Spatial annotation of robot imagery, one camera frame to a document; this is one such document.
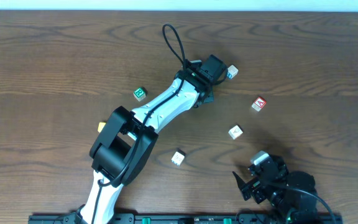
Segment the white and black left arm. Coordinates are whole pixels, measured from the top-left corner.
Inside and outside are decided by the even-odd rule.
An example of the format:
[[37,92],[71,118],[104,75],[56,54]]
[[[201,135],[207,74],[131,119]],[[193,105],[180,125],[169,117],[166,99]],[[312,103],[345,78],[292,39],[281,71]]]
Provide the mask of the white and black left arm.
[[228,67],[214,55],[205,62],[185,61],[172,84],[145,105],[116,108],[93,143],[93,185],[76,223],[108,223],[122,190],[144,168],[159,132],[179,114],[213,100],[213,86],[223,82]]

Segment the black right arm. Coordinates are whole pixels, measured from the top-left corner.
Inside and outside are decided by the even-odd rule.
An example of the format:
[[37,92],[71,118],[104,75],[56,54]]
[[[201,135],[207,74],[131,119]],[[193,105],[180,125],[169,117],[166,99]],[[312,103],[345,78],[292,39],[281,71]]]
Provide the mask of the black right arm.
[[244,200],[257,204],[268,200],[273,207],[262,223],[319,223],[314,177],[306,172],[290,172],[283,158],[258,152],[250,160],[253,179],[245,182],[233,173]]

